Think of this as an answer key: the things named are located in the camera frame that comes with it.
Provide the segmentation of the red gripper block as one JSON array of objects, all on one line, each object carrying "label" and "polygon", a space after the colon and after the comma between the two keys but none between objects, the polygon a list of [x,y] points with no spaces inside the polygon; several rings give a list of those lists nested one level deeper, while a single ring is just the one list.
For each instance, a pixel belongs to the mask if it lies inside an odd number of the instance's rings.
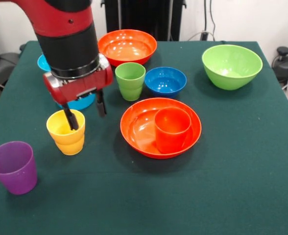
[{"label": "red gripper block", "polygon": [[96,93],[98,114],[100,117],[106,116],[102,89],[112,84],[113,72],[109,61],[103,54],[98,57],[98,67],[86,76],[64,79],[46,72],[43,74],[43,80],[53,100],[62,105],[71,130],[77,130],[79,125],[67,104],[70,101]]}]

